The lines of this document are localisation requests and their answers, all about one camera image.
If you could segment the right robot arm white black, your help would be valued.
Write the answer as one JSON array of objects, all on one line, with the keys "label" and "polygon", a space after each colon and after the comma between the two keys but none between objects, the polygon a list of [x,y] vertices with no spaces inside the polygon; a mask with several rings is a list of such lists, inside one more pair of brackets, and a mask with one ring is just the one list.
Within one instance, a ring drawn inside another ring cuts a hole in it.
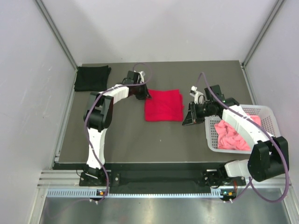
[{"label": "right robot arm white black", "polygon": [[262,182],[288,172],[287,140],[263,129],[238,101],[224,97],[219,85],[205,88],[204,93],[192,86],[190,95],[194,100],[188,105],[183,126],[200,124],[209,117],[218,116],[223,124],[231,126],[249,149],[249,159],[229,161],[218,169],[218,179],[222,184],[230,184],[235,177],[251,177]]}]

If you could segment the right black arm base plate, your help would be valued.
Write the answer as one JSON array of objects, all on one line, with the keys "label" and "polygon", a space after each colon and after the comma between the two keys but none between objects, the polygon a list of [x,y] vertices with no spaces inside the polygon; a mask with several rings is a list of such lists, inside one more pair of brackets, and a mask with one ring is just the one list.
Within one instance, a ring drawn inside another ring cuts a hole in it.
[{"label": "right black arm base plate", "polygon": [[205,185],[212,188],[219,188],[221,186],[233,186],[234,184],[236,184],[237,186],[246,185],[246,181],[241,177],[228,177],[227,175],[216,169],[208,169],[202,174]]}]

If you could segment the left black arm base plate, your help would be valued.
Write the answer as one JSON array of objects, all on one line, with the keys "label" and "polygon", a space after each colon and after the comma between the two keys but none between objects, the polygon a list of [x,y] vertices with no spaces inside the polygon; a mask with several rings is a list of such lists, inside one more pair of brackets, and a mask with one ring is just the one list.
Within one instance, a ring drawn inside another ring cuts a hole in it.
[{"label": "left black arm base plate", "polygon": [[[120,182],[120,174],[119,173],[111,173],[108,172],[109,178],[109,187],[111,186],[118,186]],[[91,174],[82,172],[80,174],[79,179],[79,186],[80,187],[106,187],[107,186],[107,177],[103,171],[100,172],[99,177],[95,177]]]}]

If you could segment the red polo t shirt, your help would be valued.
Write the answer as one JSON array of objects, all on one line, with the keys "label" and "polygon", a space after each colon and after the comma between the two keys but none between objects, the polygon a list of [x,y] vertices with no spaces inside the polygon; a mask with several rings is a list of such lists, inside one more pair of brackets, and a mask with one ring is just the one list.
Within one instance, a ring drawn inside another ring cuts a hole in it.
[{"label": "red polo t shirt", "polygon": [[146,99],[144,116],[147,122],[183,121],[183,95],[179,89],[149,90],[151,99]]}]

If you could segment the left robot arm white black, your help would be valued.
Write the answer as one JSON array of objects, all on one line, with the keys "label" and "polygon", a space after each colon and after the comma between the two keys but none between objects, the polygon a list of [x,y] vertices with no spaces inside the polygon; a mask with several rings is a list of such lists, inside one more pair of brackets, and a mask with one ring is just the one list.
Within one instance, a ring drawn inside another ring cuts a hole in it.
[{"label": "left robot arm white black", "polygon": [[84,115],[89,149],[83,171],[96,185],[107,183],[104,148],[106,133],[113,118],[114,105],[132,95],[138,100],[151,99],[144,77],[144,71],[130,70],[121,83],[105,91],[90,94],[88,109]]}]

